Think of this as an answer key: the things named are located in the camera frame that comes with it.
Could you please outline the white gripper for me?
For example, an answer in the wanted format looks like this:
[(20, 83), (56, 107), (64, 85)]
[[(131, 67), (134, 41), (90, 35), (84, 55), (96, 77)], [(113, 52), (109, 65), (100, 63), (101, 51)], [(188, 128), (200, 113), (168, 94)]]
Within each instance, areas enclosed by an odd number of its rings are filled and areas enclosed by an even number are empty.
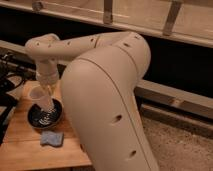
[(53, 86), (59, 80), (59, 73), (56, 66), (37, 66), (36, 80), (41, 86)]

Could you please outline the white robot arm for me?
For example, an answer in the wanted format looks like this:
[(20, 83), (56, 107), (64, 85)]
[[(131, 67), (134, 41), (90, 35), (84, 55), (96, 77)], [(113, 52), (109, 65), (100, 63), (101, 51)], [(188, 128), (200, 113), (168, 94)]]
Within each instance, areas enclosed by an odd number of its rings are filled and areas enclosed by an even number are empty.
[(96, 171), (159, 171), (134, 97), (151, 60), (141, 35), (47, 34), (28, 40), (25, 51), (41, 84), (60, 83), (66, 117)]

